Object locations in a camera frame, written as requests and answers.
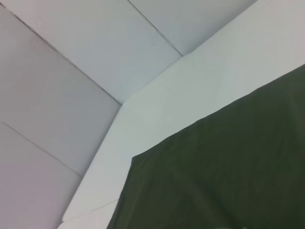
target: green curtain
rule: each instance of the green curtain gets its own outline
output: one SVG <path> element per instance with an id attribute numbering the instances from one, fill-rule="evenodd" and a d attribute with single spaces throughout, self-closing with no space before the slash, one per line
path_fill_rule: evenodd
<path id="1" fill-rule="evenodd" d="M 135 156 L 108 229 L 220 227 L 305 228 L 305 65 Z"/>

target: dark green fabric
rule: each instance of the dark green fabric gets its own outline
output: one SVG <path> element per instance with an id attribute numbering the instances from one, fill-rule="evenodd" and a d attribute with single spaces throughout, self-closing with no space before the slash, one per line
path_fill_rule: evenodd
<path id="1" fill-rule="evenodd" d="M 305 65 L 134 157 L 108 229 L 217 227 L 305 228 Z"/>

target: white wall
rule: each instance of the white wall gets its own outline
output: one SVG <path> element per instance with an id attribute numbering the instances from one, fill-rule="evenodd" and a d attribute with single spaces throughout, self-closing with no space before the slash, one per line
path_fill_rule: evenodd
<path id="1" fill-rule="evenodd" d="M 257 1 L 128 100 L 64 221 L 117 200 L 133 156 L 305 64 L 304 11 L 303 0 Z"/>
<path id="2" fill-rule="evenodd" d="M 1 0 L 120 102 L 180 58 L 127 0 Z"/>
<path id="3" fill-rule="evenodd" d="M 0 120 L 84 175 L 119 105 L 0 7 Z"/>
<path id="4" fill-rule="evenodd" d="M 0 229 L 58 227 L 119 107 L 0 6 Z"/>

